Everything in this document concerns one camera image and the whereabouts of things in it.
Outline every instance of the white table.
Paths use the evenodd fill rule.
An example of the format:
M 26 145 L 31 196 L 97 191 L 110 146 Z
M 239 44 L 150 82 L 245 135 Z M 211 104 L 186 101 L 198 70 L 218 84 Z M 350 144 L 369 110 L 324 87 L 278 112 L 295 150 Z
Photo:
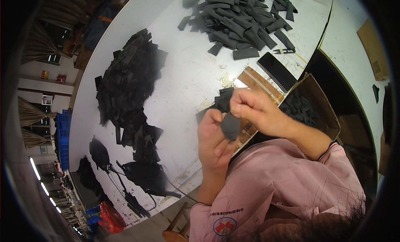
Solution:
M 358 26 L 350 11 L 334 0 L 319 50 L 336 66 L 353 90 L 371 130 L 379 167 L 384 87 L 388 81 L 375 80 L 371 63 L 357 35 Z M 374 84 L 379 88 L 378 103 L 373 92 Z
M 266 0 L 266 4 L 271 7 L 272 1 Z M 294 15 L 294 23 L 289 21 L 293 30 L 287 33 L 296 46 L 296 54 L 275 57 L 297 79 L 321 38 L 332 0 L 290 1 L 299 12 Z M 168 52 L 166 67 L 161 70 L 162 78 L 157 80 L 154 93 L 144 106 L 148 124 L 164 129 L 157 142 L 160 163 L 168 178 L 183 192 L 189 193 L 199 186 L 202 175 L 197 155 L 196 107 L 205 99 L 213 102 L 218 90 L 222 88 L 220 79 L 233 81 L 247 65 L 266 79 L 269 77 L 256 65 L 257 58 L 234 61 L 232 51 L 226 48 L 222 48 L 218 56 L 214 57 L 207 53 L 213 44 L 208 41 L 206 34 L 190 32 L 190 26 L 179 31 L 177 25 L 184 16 L 191 13 L 191 9 L 182 7 L 182 0 L 131 0 L 115 17 L 94 50 L 77 93 L 70 130 L 70 171 L 78 169 L 79 159 L 85 155 L 92 161 L 89 142 L 93 135 L 107 147 L 113 165 L 116 165 L 116 159 L 121 164 L 132 161 L 132 148 L 123 148 L 116 144 L 112 123 L 108 122 L 105 127 L 98 124 L 100 117 L 95 99 L 94 78 L 104 74 L 113 60 L 113 52 L 121 49 L 132 34 L 148 28 L 152 33 L 153 43 Z M 285 18 L 286 13 L 281 12 L 280 15 Z M 284 48 L 274 35 L 271 37 L 278 43 L 276 49 Z M 268 51 L 270 50 L 264 47 L 260 56 Z M 106 173 L 98 171 L 94 162 L 92 168 L 128 227 L 143 221 L 143 218 L 139 219 L 126 206 L 125 200 L 116 191 Z M 139 187 L 125 177 L 122 179 L 145 209 L 153 206 L 152 200 Z M 150 212 L 152 215 L 177 201 L 172 197 L 155 199 L 157 208 Z

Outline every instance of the wooden stool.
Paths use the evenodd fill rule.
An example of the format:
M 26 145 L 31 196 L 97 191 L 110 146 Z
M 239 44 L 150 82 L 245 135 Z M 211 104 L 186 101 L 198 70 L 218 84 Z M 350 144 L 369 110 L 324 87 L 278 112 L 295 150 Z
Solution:
M 183 204 L 182 208 L 179 210 L 179 212 L 177 213 L 175 218 L 172 221 L 170 221 L 171 224 L 169 225 L 169 227 L 165 231 L 162 232 L 162 236 L 166 242 L 188 242 L 189 241 L 189 239 L 187 237 L 185 237 L 185 234 L 190 228 L 190 220 L 187 218 L 187 216 L 184 213 L 185 209 L 190 209 L 190 207 L 188 208 L 187 202 L 185 202 Z M 185 217 L 187 223 L 180 232 L 175 232 L 175 231 L 173 231 L 173 228 L 176 226 L 178 220 L 180 219 L 180 217 L 182 215 Z

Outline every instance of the smartphone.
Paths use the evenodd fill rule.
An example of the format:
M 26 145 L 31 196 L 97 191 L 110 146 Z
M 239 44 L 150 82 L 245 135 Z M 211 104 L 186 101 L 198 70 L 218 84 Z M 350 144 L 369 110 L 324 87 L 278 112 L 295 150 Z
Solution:
M 264 54 L 257 64 L 287 93 L 297 82 L 297 79 L 271 53 Z

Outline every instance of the qr code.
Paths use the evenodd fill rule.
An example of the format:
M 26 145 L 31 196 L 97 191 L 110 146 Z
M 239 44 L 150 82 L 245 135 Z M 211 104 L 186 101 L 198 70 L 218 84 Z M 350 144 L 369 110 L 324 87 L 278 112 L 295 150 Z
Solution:
M 377 74 L 377 73 L 380 72 L 380 66 L 379 66 L 378 61 L 375 61 L 375 62 L 372 64 L 372 69 L 374 70 L 374 74 Z

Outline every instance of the blue plastic crate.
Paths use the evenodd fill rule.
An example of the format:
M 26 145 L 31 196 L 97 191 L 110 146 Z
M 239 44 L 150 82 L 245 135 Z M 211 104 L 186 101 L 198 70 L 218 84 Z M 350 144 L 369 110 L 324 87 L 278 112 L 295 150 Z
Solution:
M 58 138 L 58 157 L 60 158 L 60 166 L 62 170 L 70 169 L 69 161 L 69 144 L 70 144 L 70 114 L 57 114 L 57 138 Z

